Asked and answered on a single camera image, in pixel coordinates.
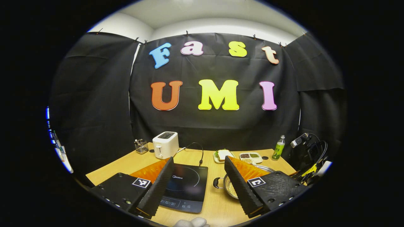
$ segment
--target white wall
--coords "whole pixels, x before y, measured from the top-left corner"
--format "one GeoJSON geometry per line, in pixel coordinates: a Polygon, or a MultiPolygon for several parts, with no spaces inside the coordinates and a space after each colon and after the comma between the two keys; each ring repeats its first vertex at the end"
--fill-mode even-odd
{"type": "Polygon", "coordinates": [[[233,18],[203,18],[182,21],[154,30],[151,40],[189,33],[230,33],[268,40],[274,43],[289,44],[297,37],[278,28],[258,22],[233,18]]]}
{"type": "Polygon", "coordinates": [[[114,13],[104,20],[100,21],[88,32],[108,32],[128,38],[136,39],[139,37],[140,42],[150,40],[153,28],[142,21],[126,15],[124,13],[114,13]]]}

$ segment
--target blue letter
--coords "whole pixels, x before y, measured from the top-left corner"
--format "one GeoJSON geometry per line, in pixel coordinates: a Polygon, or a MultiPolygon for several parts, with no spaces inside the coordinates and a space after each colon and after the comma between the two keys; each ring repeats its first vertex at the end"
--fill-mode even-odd
{"type": "Polygon", "coordinates": [[[165,44],[150,51],[149,55],[153,56],[154,61],[156,62],[156,65],[154,66],[156,69],[168,63],[168,59],[164,58],[164,55],[167,57],[170,56],[170,52],[167,47],[171,47],[171,43],[166,42],[165,44]]]}

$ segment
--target food tray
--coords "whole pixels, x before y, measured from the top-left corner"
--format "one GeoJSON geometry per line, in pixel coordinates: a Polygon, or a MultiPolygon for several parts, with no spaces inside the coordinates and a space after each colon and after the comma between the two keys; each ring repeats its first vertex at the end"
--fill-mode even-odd
{"type": "Polygon", "coordinates": [[[257,152],[244,152],[240,153],[240,160],[250,164],[257,164],[262,162],[262,157],[257,152]]]}
{"type": "Polygon", "coordinates": [[[216,152],[214,152],[213,153],[213,159],[215,160],[215,162],[216,163],[219,163],[219,164],[223,164],[223,163],[225,163],[225,161],[219,161],[219,157],[216,155],[216,152]]]}

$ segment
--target bread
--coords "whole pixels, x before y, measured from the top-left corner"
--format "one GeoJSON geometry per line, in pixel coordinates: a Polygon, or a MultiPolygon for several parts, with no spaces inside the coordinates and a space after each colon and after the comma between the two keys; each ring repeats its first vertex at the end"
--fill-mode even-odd
{"type": "Polygon", "coordinates": [[[232,155],[232,153],[229,150],[226,150],[226,149],[218,150],[217,151],[217,156],[219,157],[219,161],[221,161],[221,162],[223,162],[225,160],[226,156],[234,157],[232,155]]]}

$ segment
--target black curtain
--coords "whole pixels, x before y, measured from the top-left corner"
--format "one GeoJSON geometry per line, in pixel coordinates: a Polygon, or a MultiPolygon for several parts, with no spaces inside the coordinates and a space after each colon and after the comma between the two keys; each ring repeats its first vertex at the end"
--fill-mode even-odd
{"type": "Polygon", "coordinates": [[[129,80],[137,45],[108,33],[86,33],[67,53],[53,79],[50,126],[76,177],[85,177],[133,151],[129,80]]]}
{"type": "Polygon", "coordinates": [[[190,34],[141,45],[133,65],[130,100],[135,138],[151,141],[161,132],[175,131],[179,134],[180,147],[196,141],[207,150],[275,148],[281,135],[286,135],[286,142],[290,143],[298,129],[300,104],[292,61],[279,44],[248,36],[190,34]],[[204,53],[199,56],[183,55],[180,50],[188,41],[201,42],[204,53]],[[247,55],[231,56],[231,41],[243,42],[247,55]],[[165,57],[169,62],[155,69],[155,61],[149,52],[166,42],[172,45],[168,48],[170,55],[165,57]],[[276,51],[275,58],[280,61],[278,65],[268,61],[261,49],[265,46],[276,51]],[[237,103],[240,109],[230,111],[212,107],[211,110],[199,110],[202,87],[198,82],[203,79],[213,80],[218,89],[226,80],[238,81],[237,103]],[[171,100],[171,87],[168,84],[174,80],[183,82],[179,89],[178,105],[169,111],[155,109],[150,85],[165,82],[162,100],[168,102],[171,100]],[[275,84],[276,110],[262,109],[264,97],[259,85],[261,81],[275,84]]]}
{"type": "MultiPolygon", "coordinates": [[[[332,57],[310,33],[287,45],[293,62],[301,107],[299,131],[316,134],[328,143],[329,160],[338,151],[346,129],[347,91],[343,75],[332,57]]],[[[307,155],[303,146],[289,154],[289,163],[301,169],[301,159],[307,155]]]]}

